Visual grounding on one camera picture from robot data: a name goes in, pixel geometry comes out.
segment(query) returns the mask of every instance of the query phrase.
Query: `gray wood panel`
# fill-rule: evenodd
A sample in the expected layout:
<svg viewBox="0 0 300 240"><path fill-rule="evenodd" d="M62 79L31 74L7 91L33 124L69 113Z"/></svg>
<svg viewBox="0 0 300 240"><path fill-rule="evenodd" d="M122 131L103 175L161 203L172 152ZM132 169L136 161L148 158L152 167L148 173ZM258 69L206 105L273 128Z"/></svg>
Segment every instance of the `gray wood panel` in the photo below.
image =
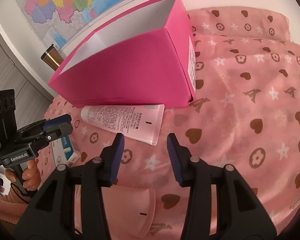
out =
<svg viewBox="0 0 300 240"><path fill-rule="evenodd" d="M14 89L17 95L26 82L0 46L0 90Z"/></svg>
<svg viewBox="0 0 300 240"><path fill-rule="evenodd" d="M34 86L26 82L16 97L15 115L18 129L41 120L49 105L50 102Z"/></svg>

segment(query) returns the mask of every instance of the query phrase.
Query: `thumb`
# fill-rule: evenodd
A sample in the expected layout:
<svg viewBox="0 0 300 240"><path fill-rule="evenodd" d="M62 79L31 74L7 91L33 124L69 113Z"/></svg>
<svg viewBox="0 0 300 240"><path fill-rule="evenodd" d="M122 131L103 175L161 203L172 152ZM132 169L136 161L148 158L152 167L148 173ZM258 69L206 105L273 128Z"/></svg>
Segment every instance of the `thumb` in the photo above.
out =
<svg viewBox="0 0 300 240"><path fill-rule="evenodd" d="M16 180L16 175L14 174L14 172L13 171L11 171L11 170L9 170L9 169L6 169L5 171L4 171L4 174L5 174L5 176L7 177L7 179L8 180L10 180L11 182L16 182L17 180Z"/></svg>

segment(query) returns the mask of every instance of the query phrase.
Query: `human hand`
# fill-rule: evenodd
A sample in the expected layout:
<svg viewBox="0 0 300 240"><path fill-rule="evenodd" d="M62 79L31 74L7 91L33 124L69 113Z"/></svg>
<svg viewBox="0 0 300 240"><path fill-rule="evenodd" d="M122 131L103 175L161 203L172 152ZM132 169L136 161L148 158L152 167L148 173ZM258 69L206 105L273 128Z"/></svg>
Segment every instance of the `human hand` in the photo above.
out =
<svg viewBox="0 0 300 240"><path fill-rule="evenodd" d="M38 189L41 183L40 172L34 159L28 161L27 166L28 168L26 168L22 173L22 178L25 181L23 183L23 187L29 191L34 191ZM4 174L12 183L16 182L16 175L13 171L6 169Z"/></svg>

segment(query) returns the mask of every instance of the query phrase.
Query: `black cable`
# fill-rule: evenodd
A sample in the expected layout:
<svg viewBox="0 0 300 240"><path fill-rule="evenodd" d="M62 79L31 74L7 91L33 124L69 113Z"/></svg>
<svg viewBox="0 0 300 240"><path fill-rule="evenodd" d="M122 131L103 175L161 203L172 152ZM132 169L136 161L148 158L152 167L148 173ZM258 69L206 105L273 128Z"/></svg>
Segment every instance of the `black cable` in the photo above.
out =
<svg viewBox="0 0 300 240"><path fill-rule="evenodd" d="M75 228L74 231L76 231L80 236L82 236L82 233L78 229Z"/></svg>
<svg viewBox="0 0 300 240"><path fill-rule="evenodd" d="M17 190L19 190L19 192L21 191L18 186L14 183L10 183L10 187L12 188L12 190L14 191L14 193L24 202L26 202L26 204L29 204L28 201L24 200L22 197L19 196L19 194L14 190L13 186L15 186L17 188Z"/></svg>

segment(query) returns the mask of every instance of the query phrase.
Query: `open cardboard box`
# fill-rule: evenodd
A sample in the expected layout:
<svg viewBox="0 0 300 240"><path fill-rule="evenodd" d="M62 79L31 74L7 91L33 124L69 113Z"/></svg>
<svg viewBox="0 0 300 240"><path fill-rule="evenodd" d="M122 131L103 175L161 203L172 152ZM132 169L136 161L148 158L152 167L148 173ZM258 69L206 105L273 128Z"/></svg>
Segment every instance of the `open cardboard box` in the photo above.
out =
<svg viewBox="0 0 300 240"><path fill-rule="evenodd" d="M195 53L182 0L150 0L90 33L49 85L76 107L185 107L195 94Z"/></svg>

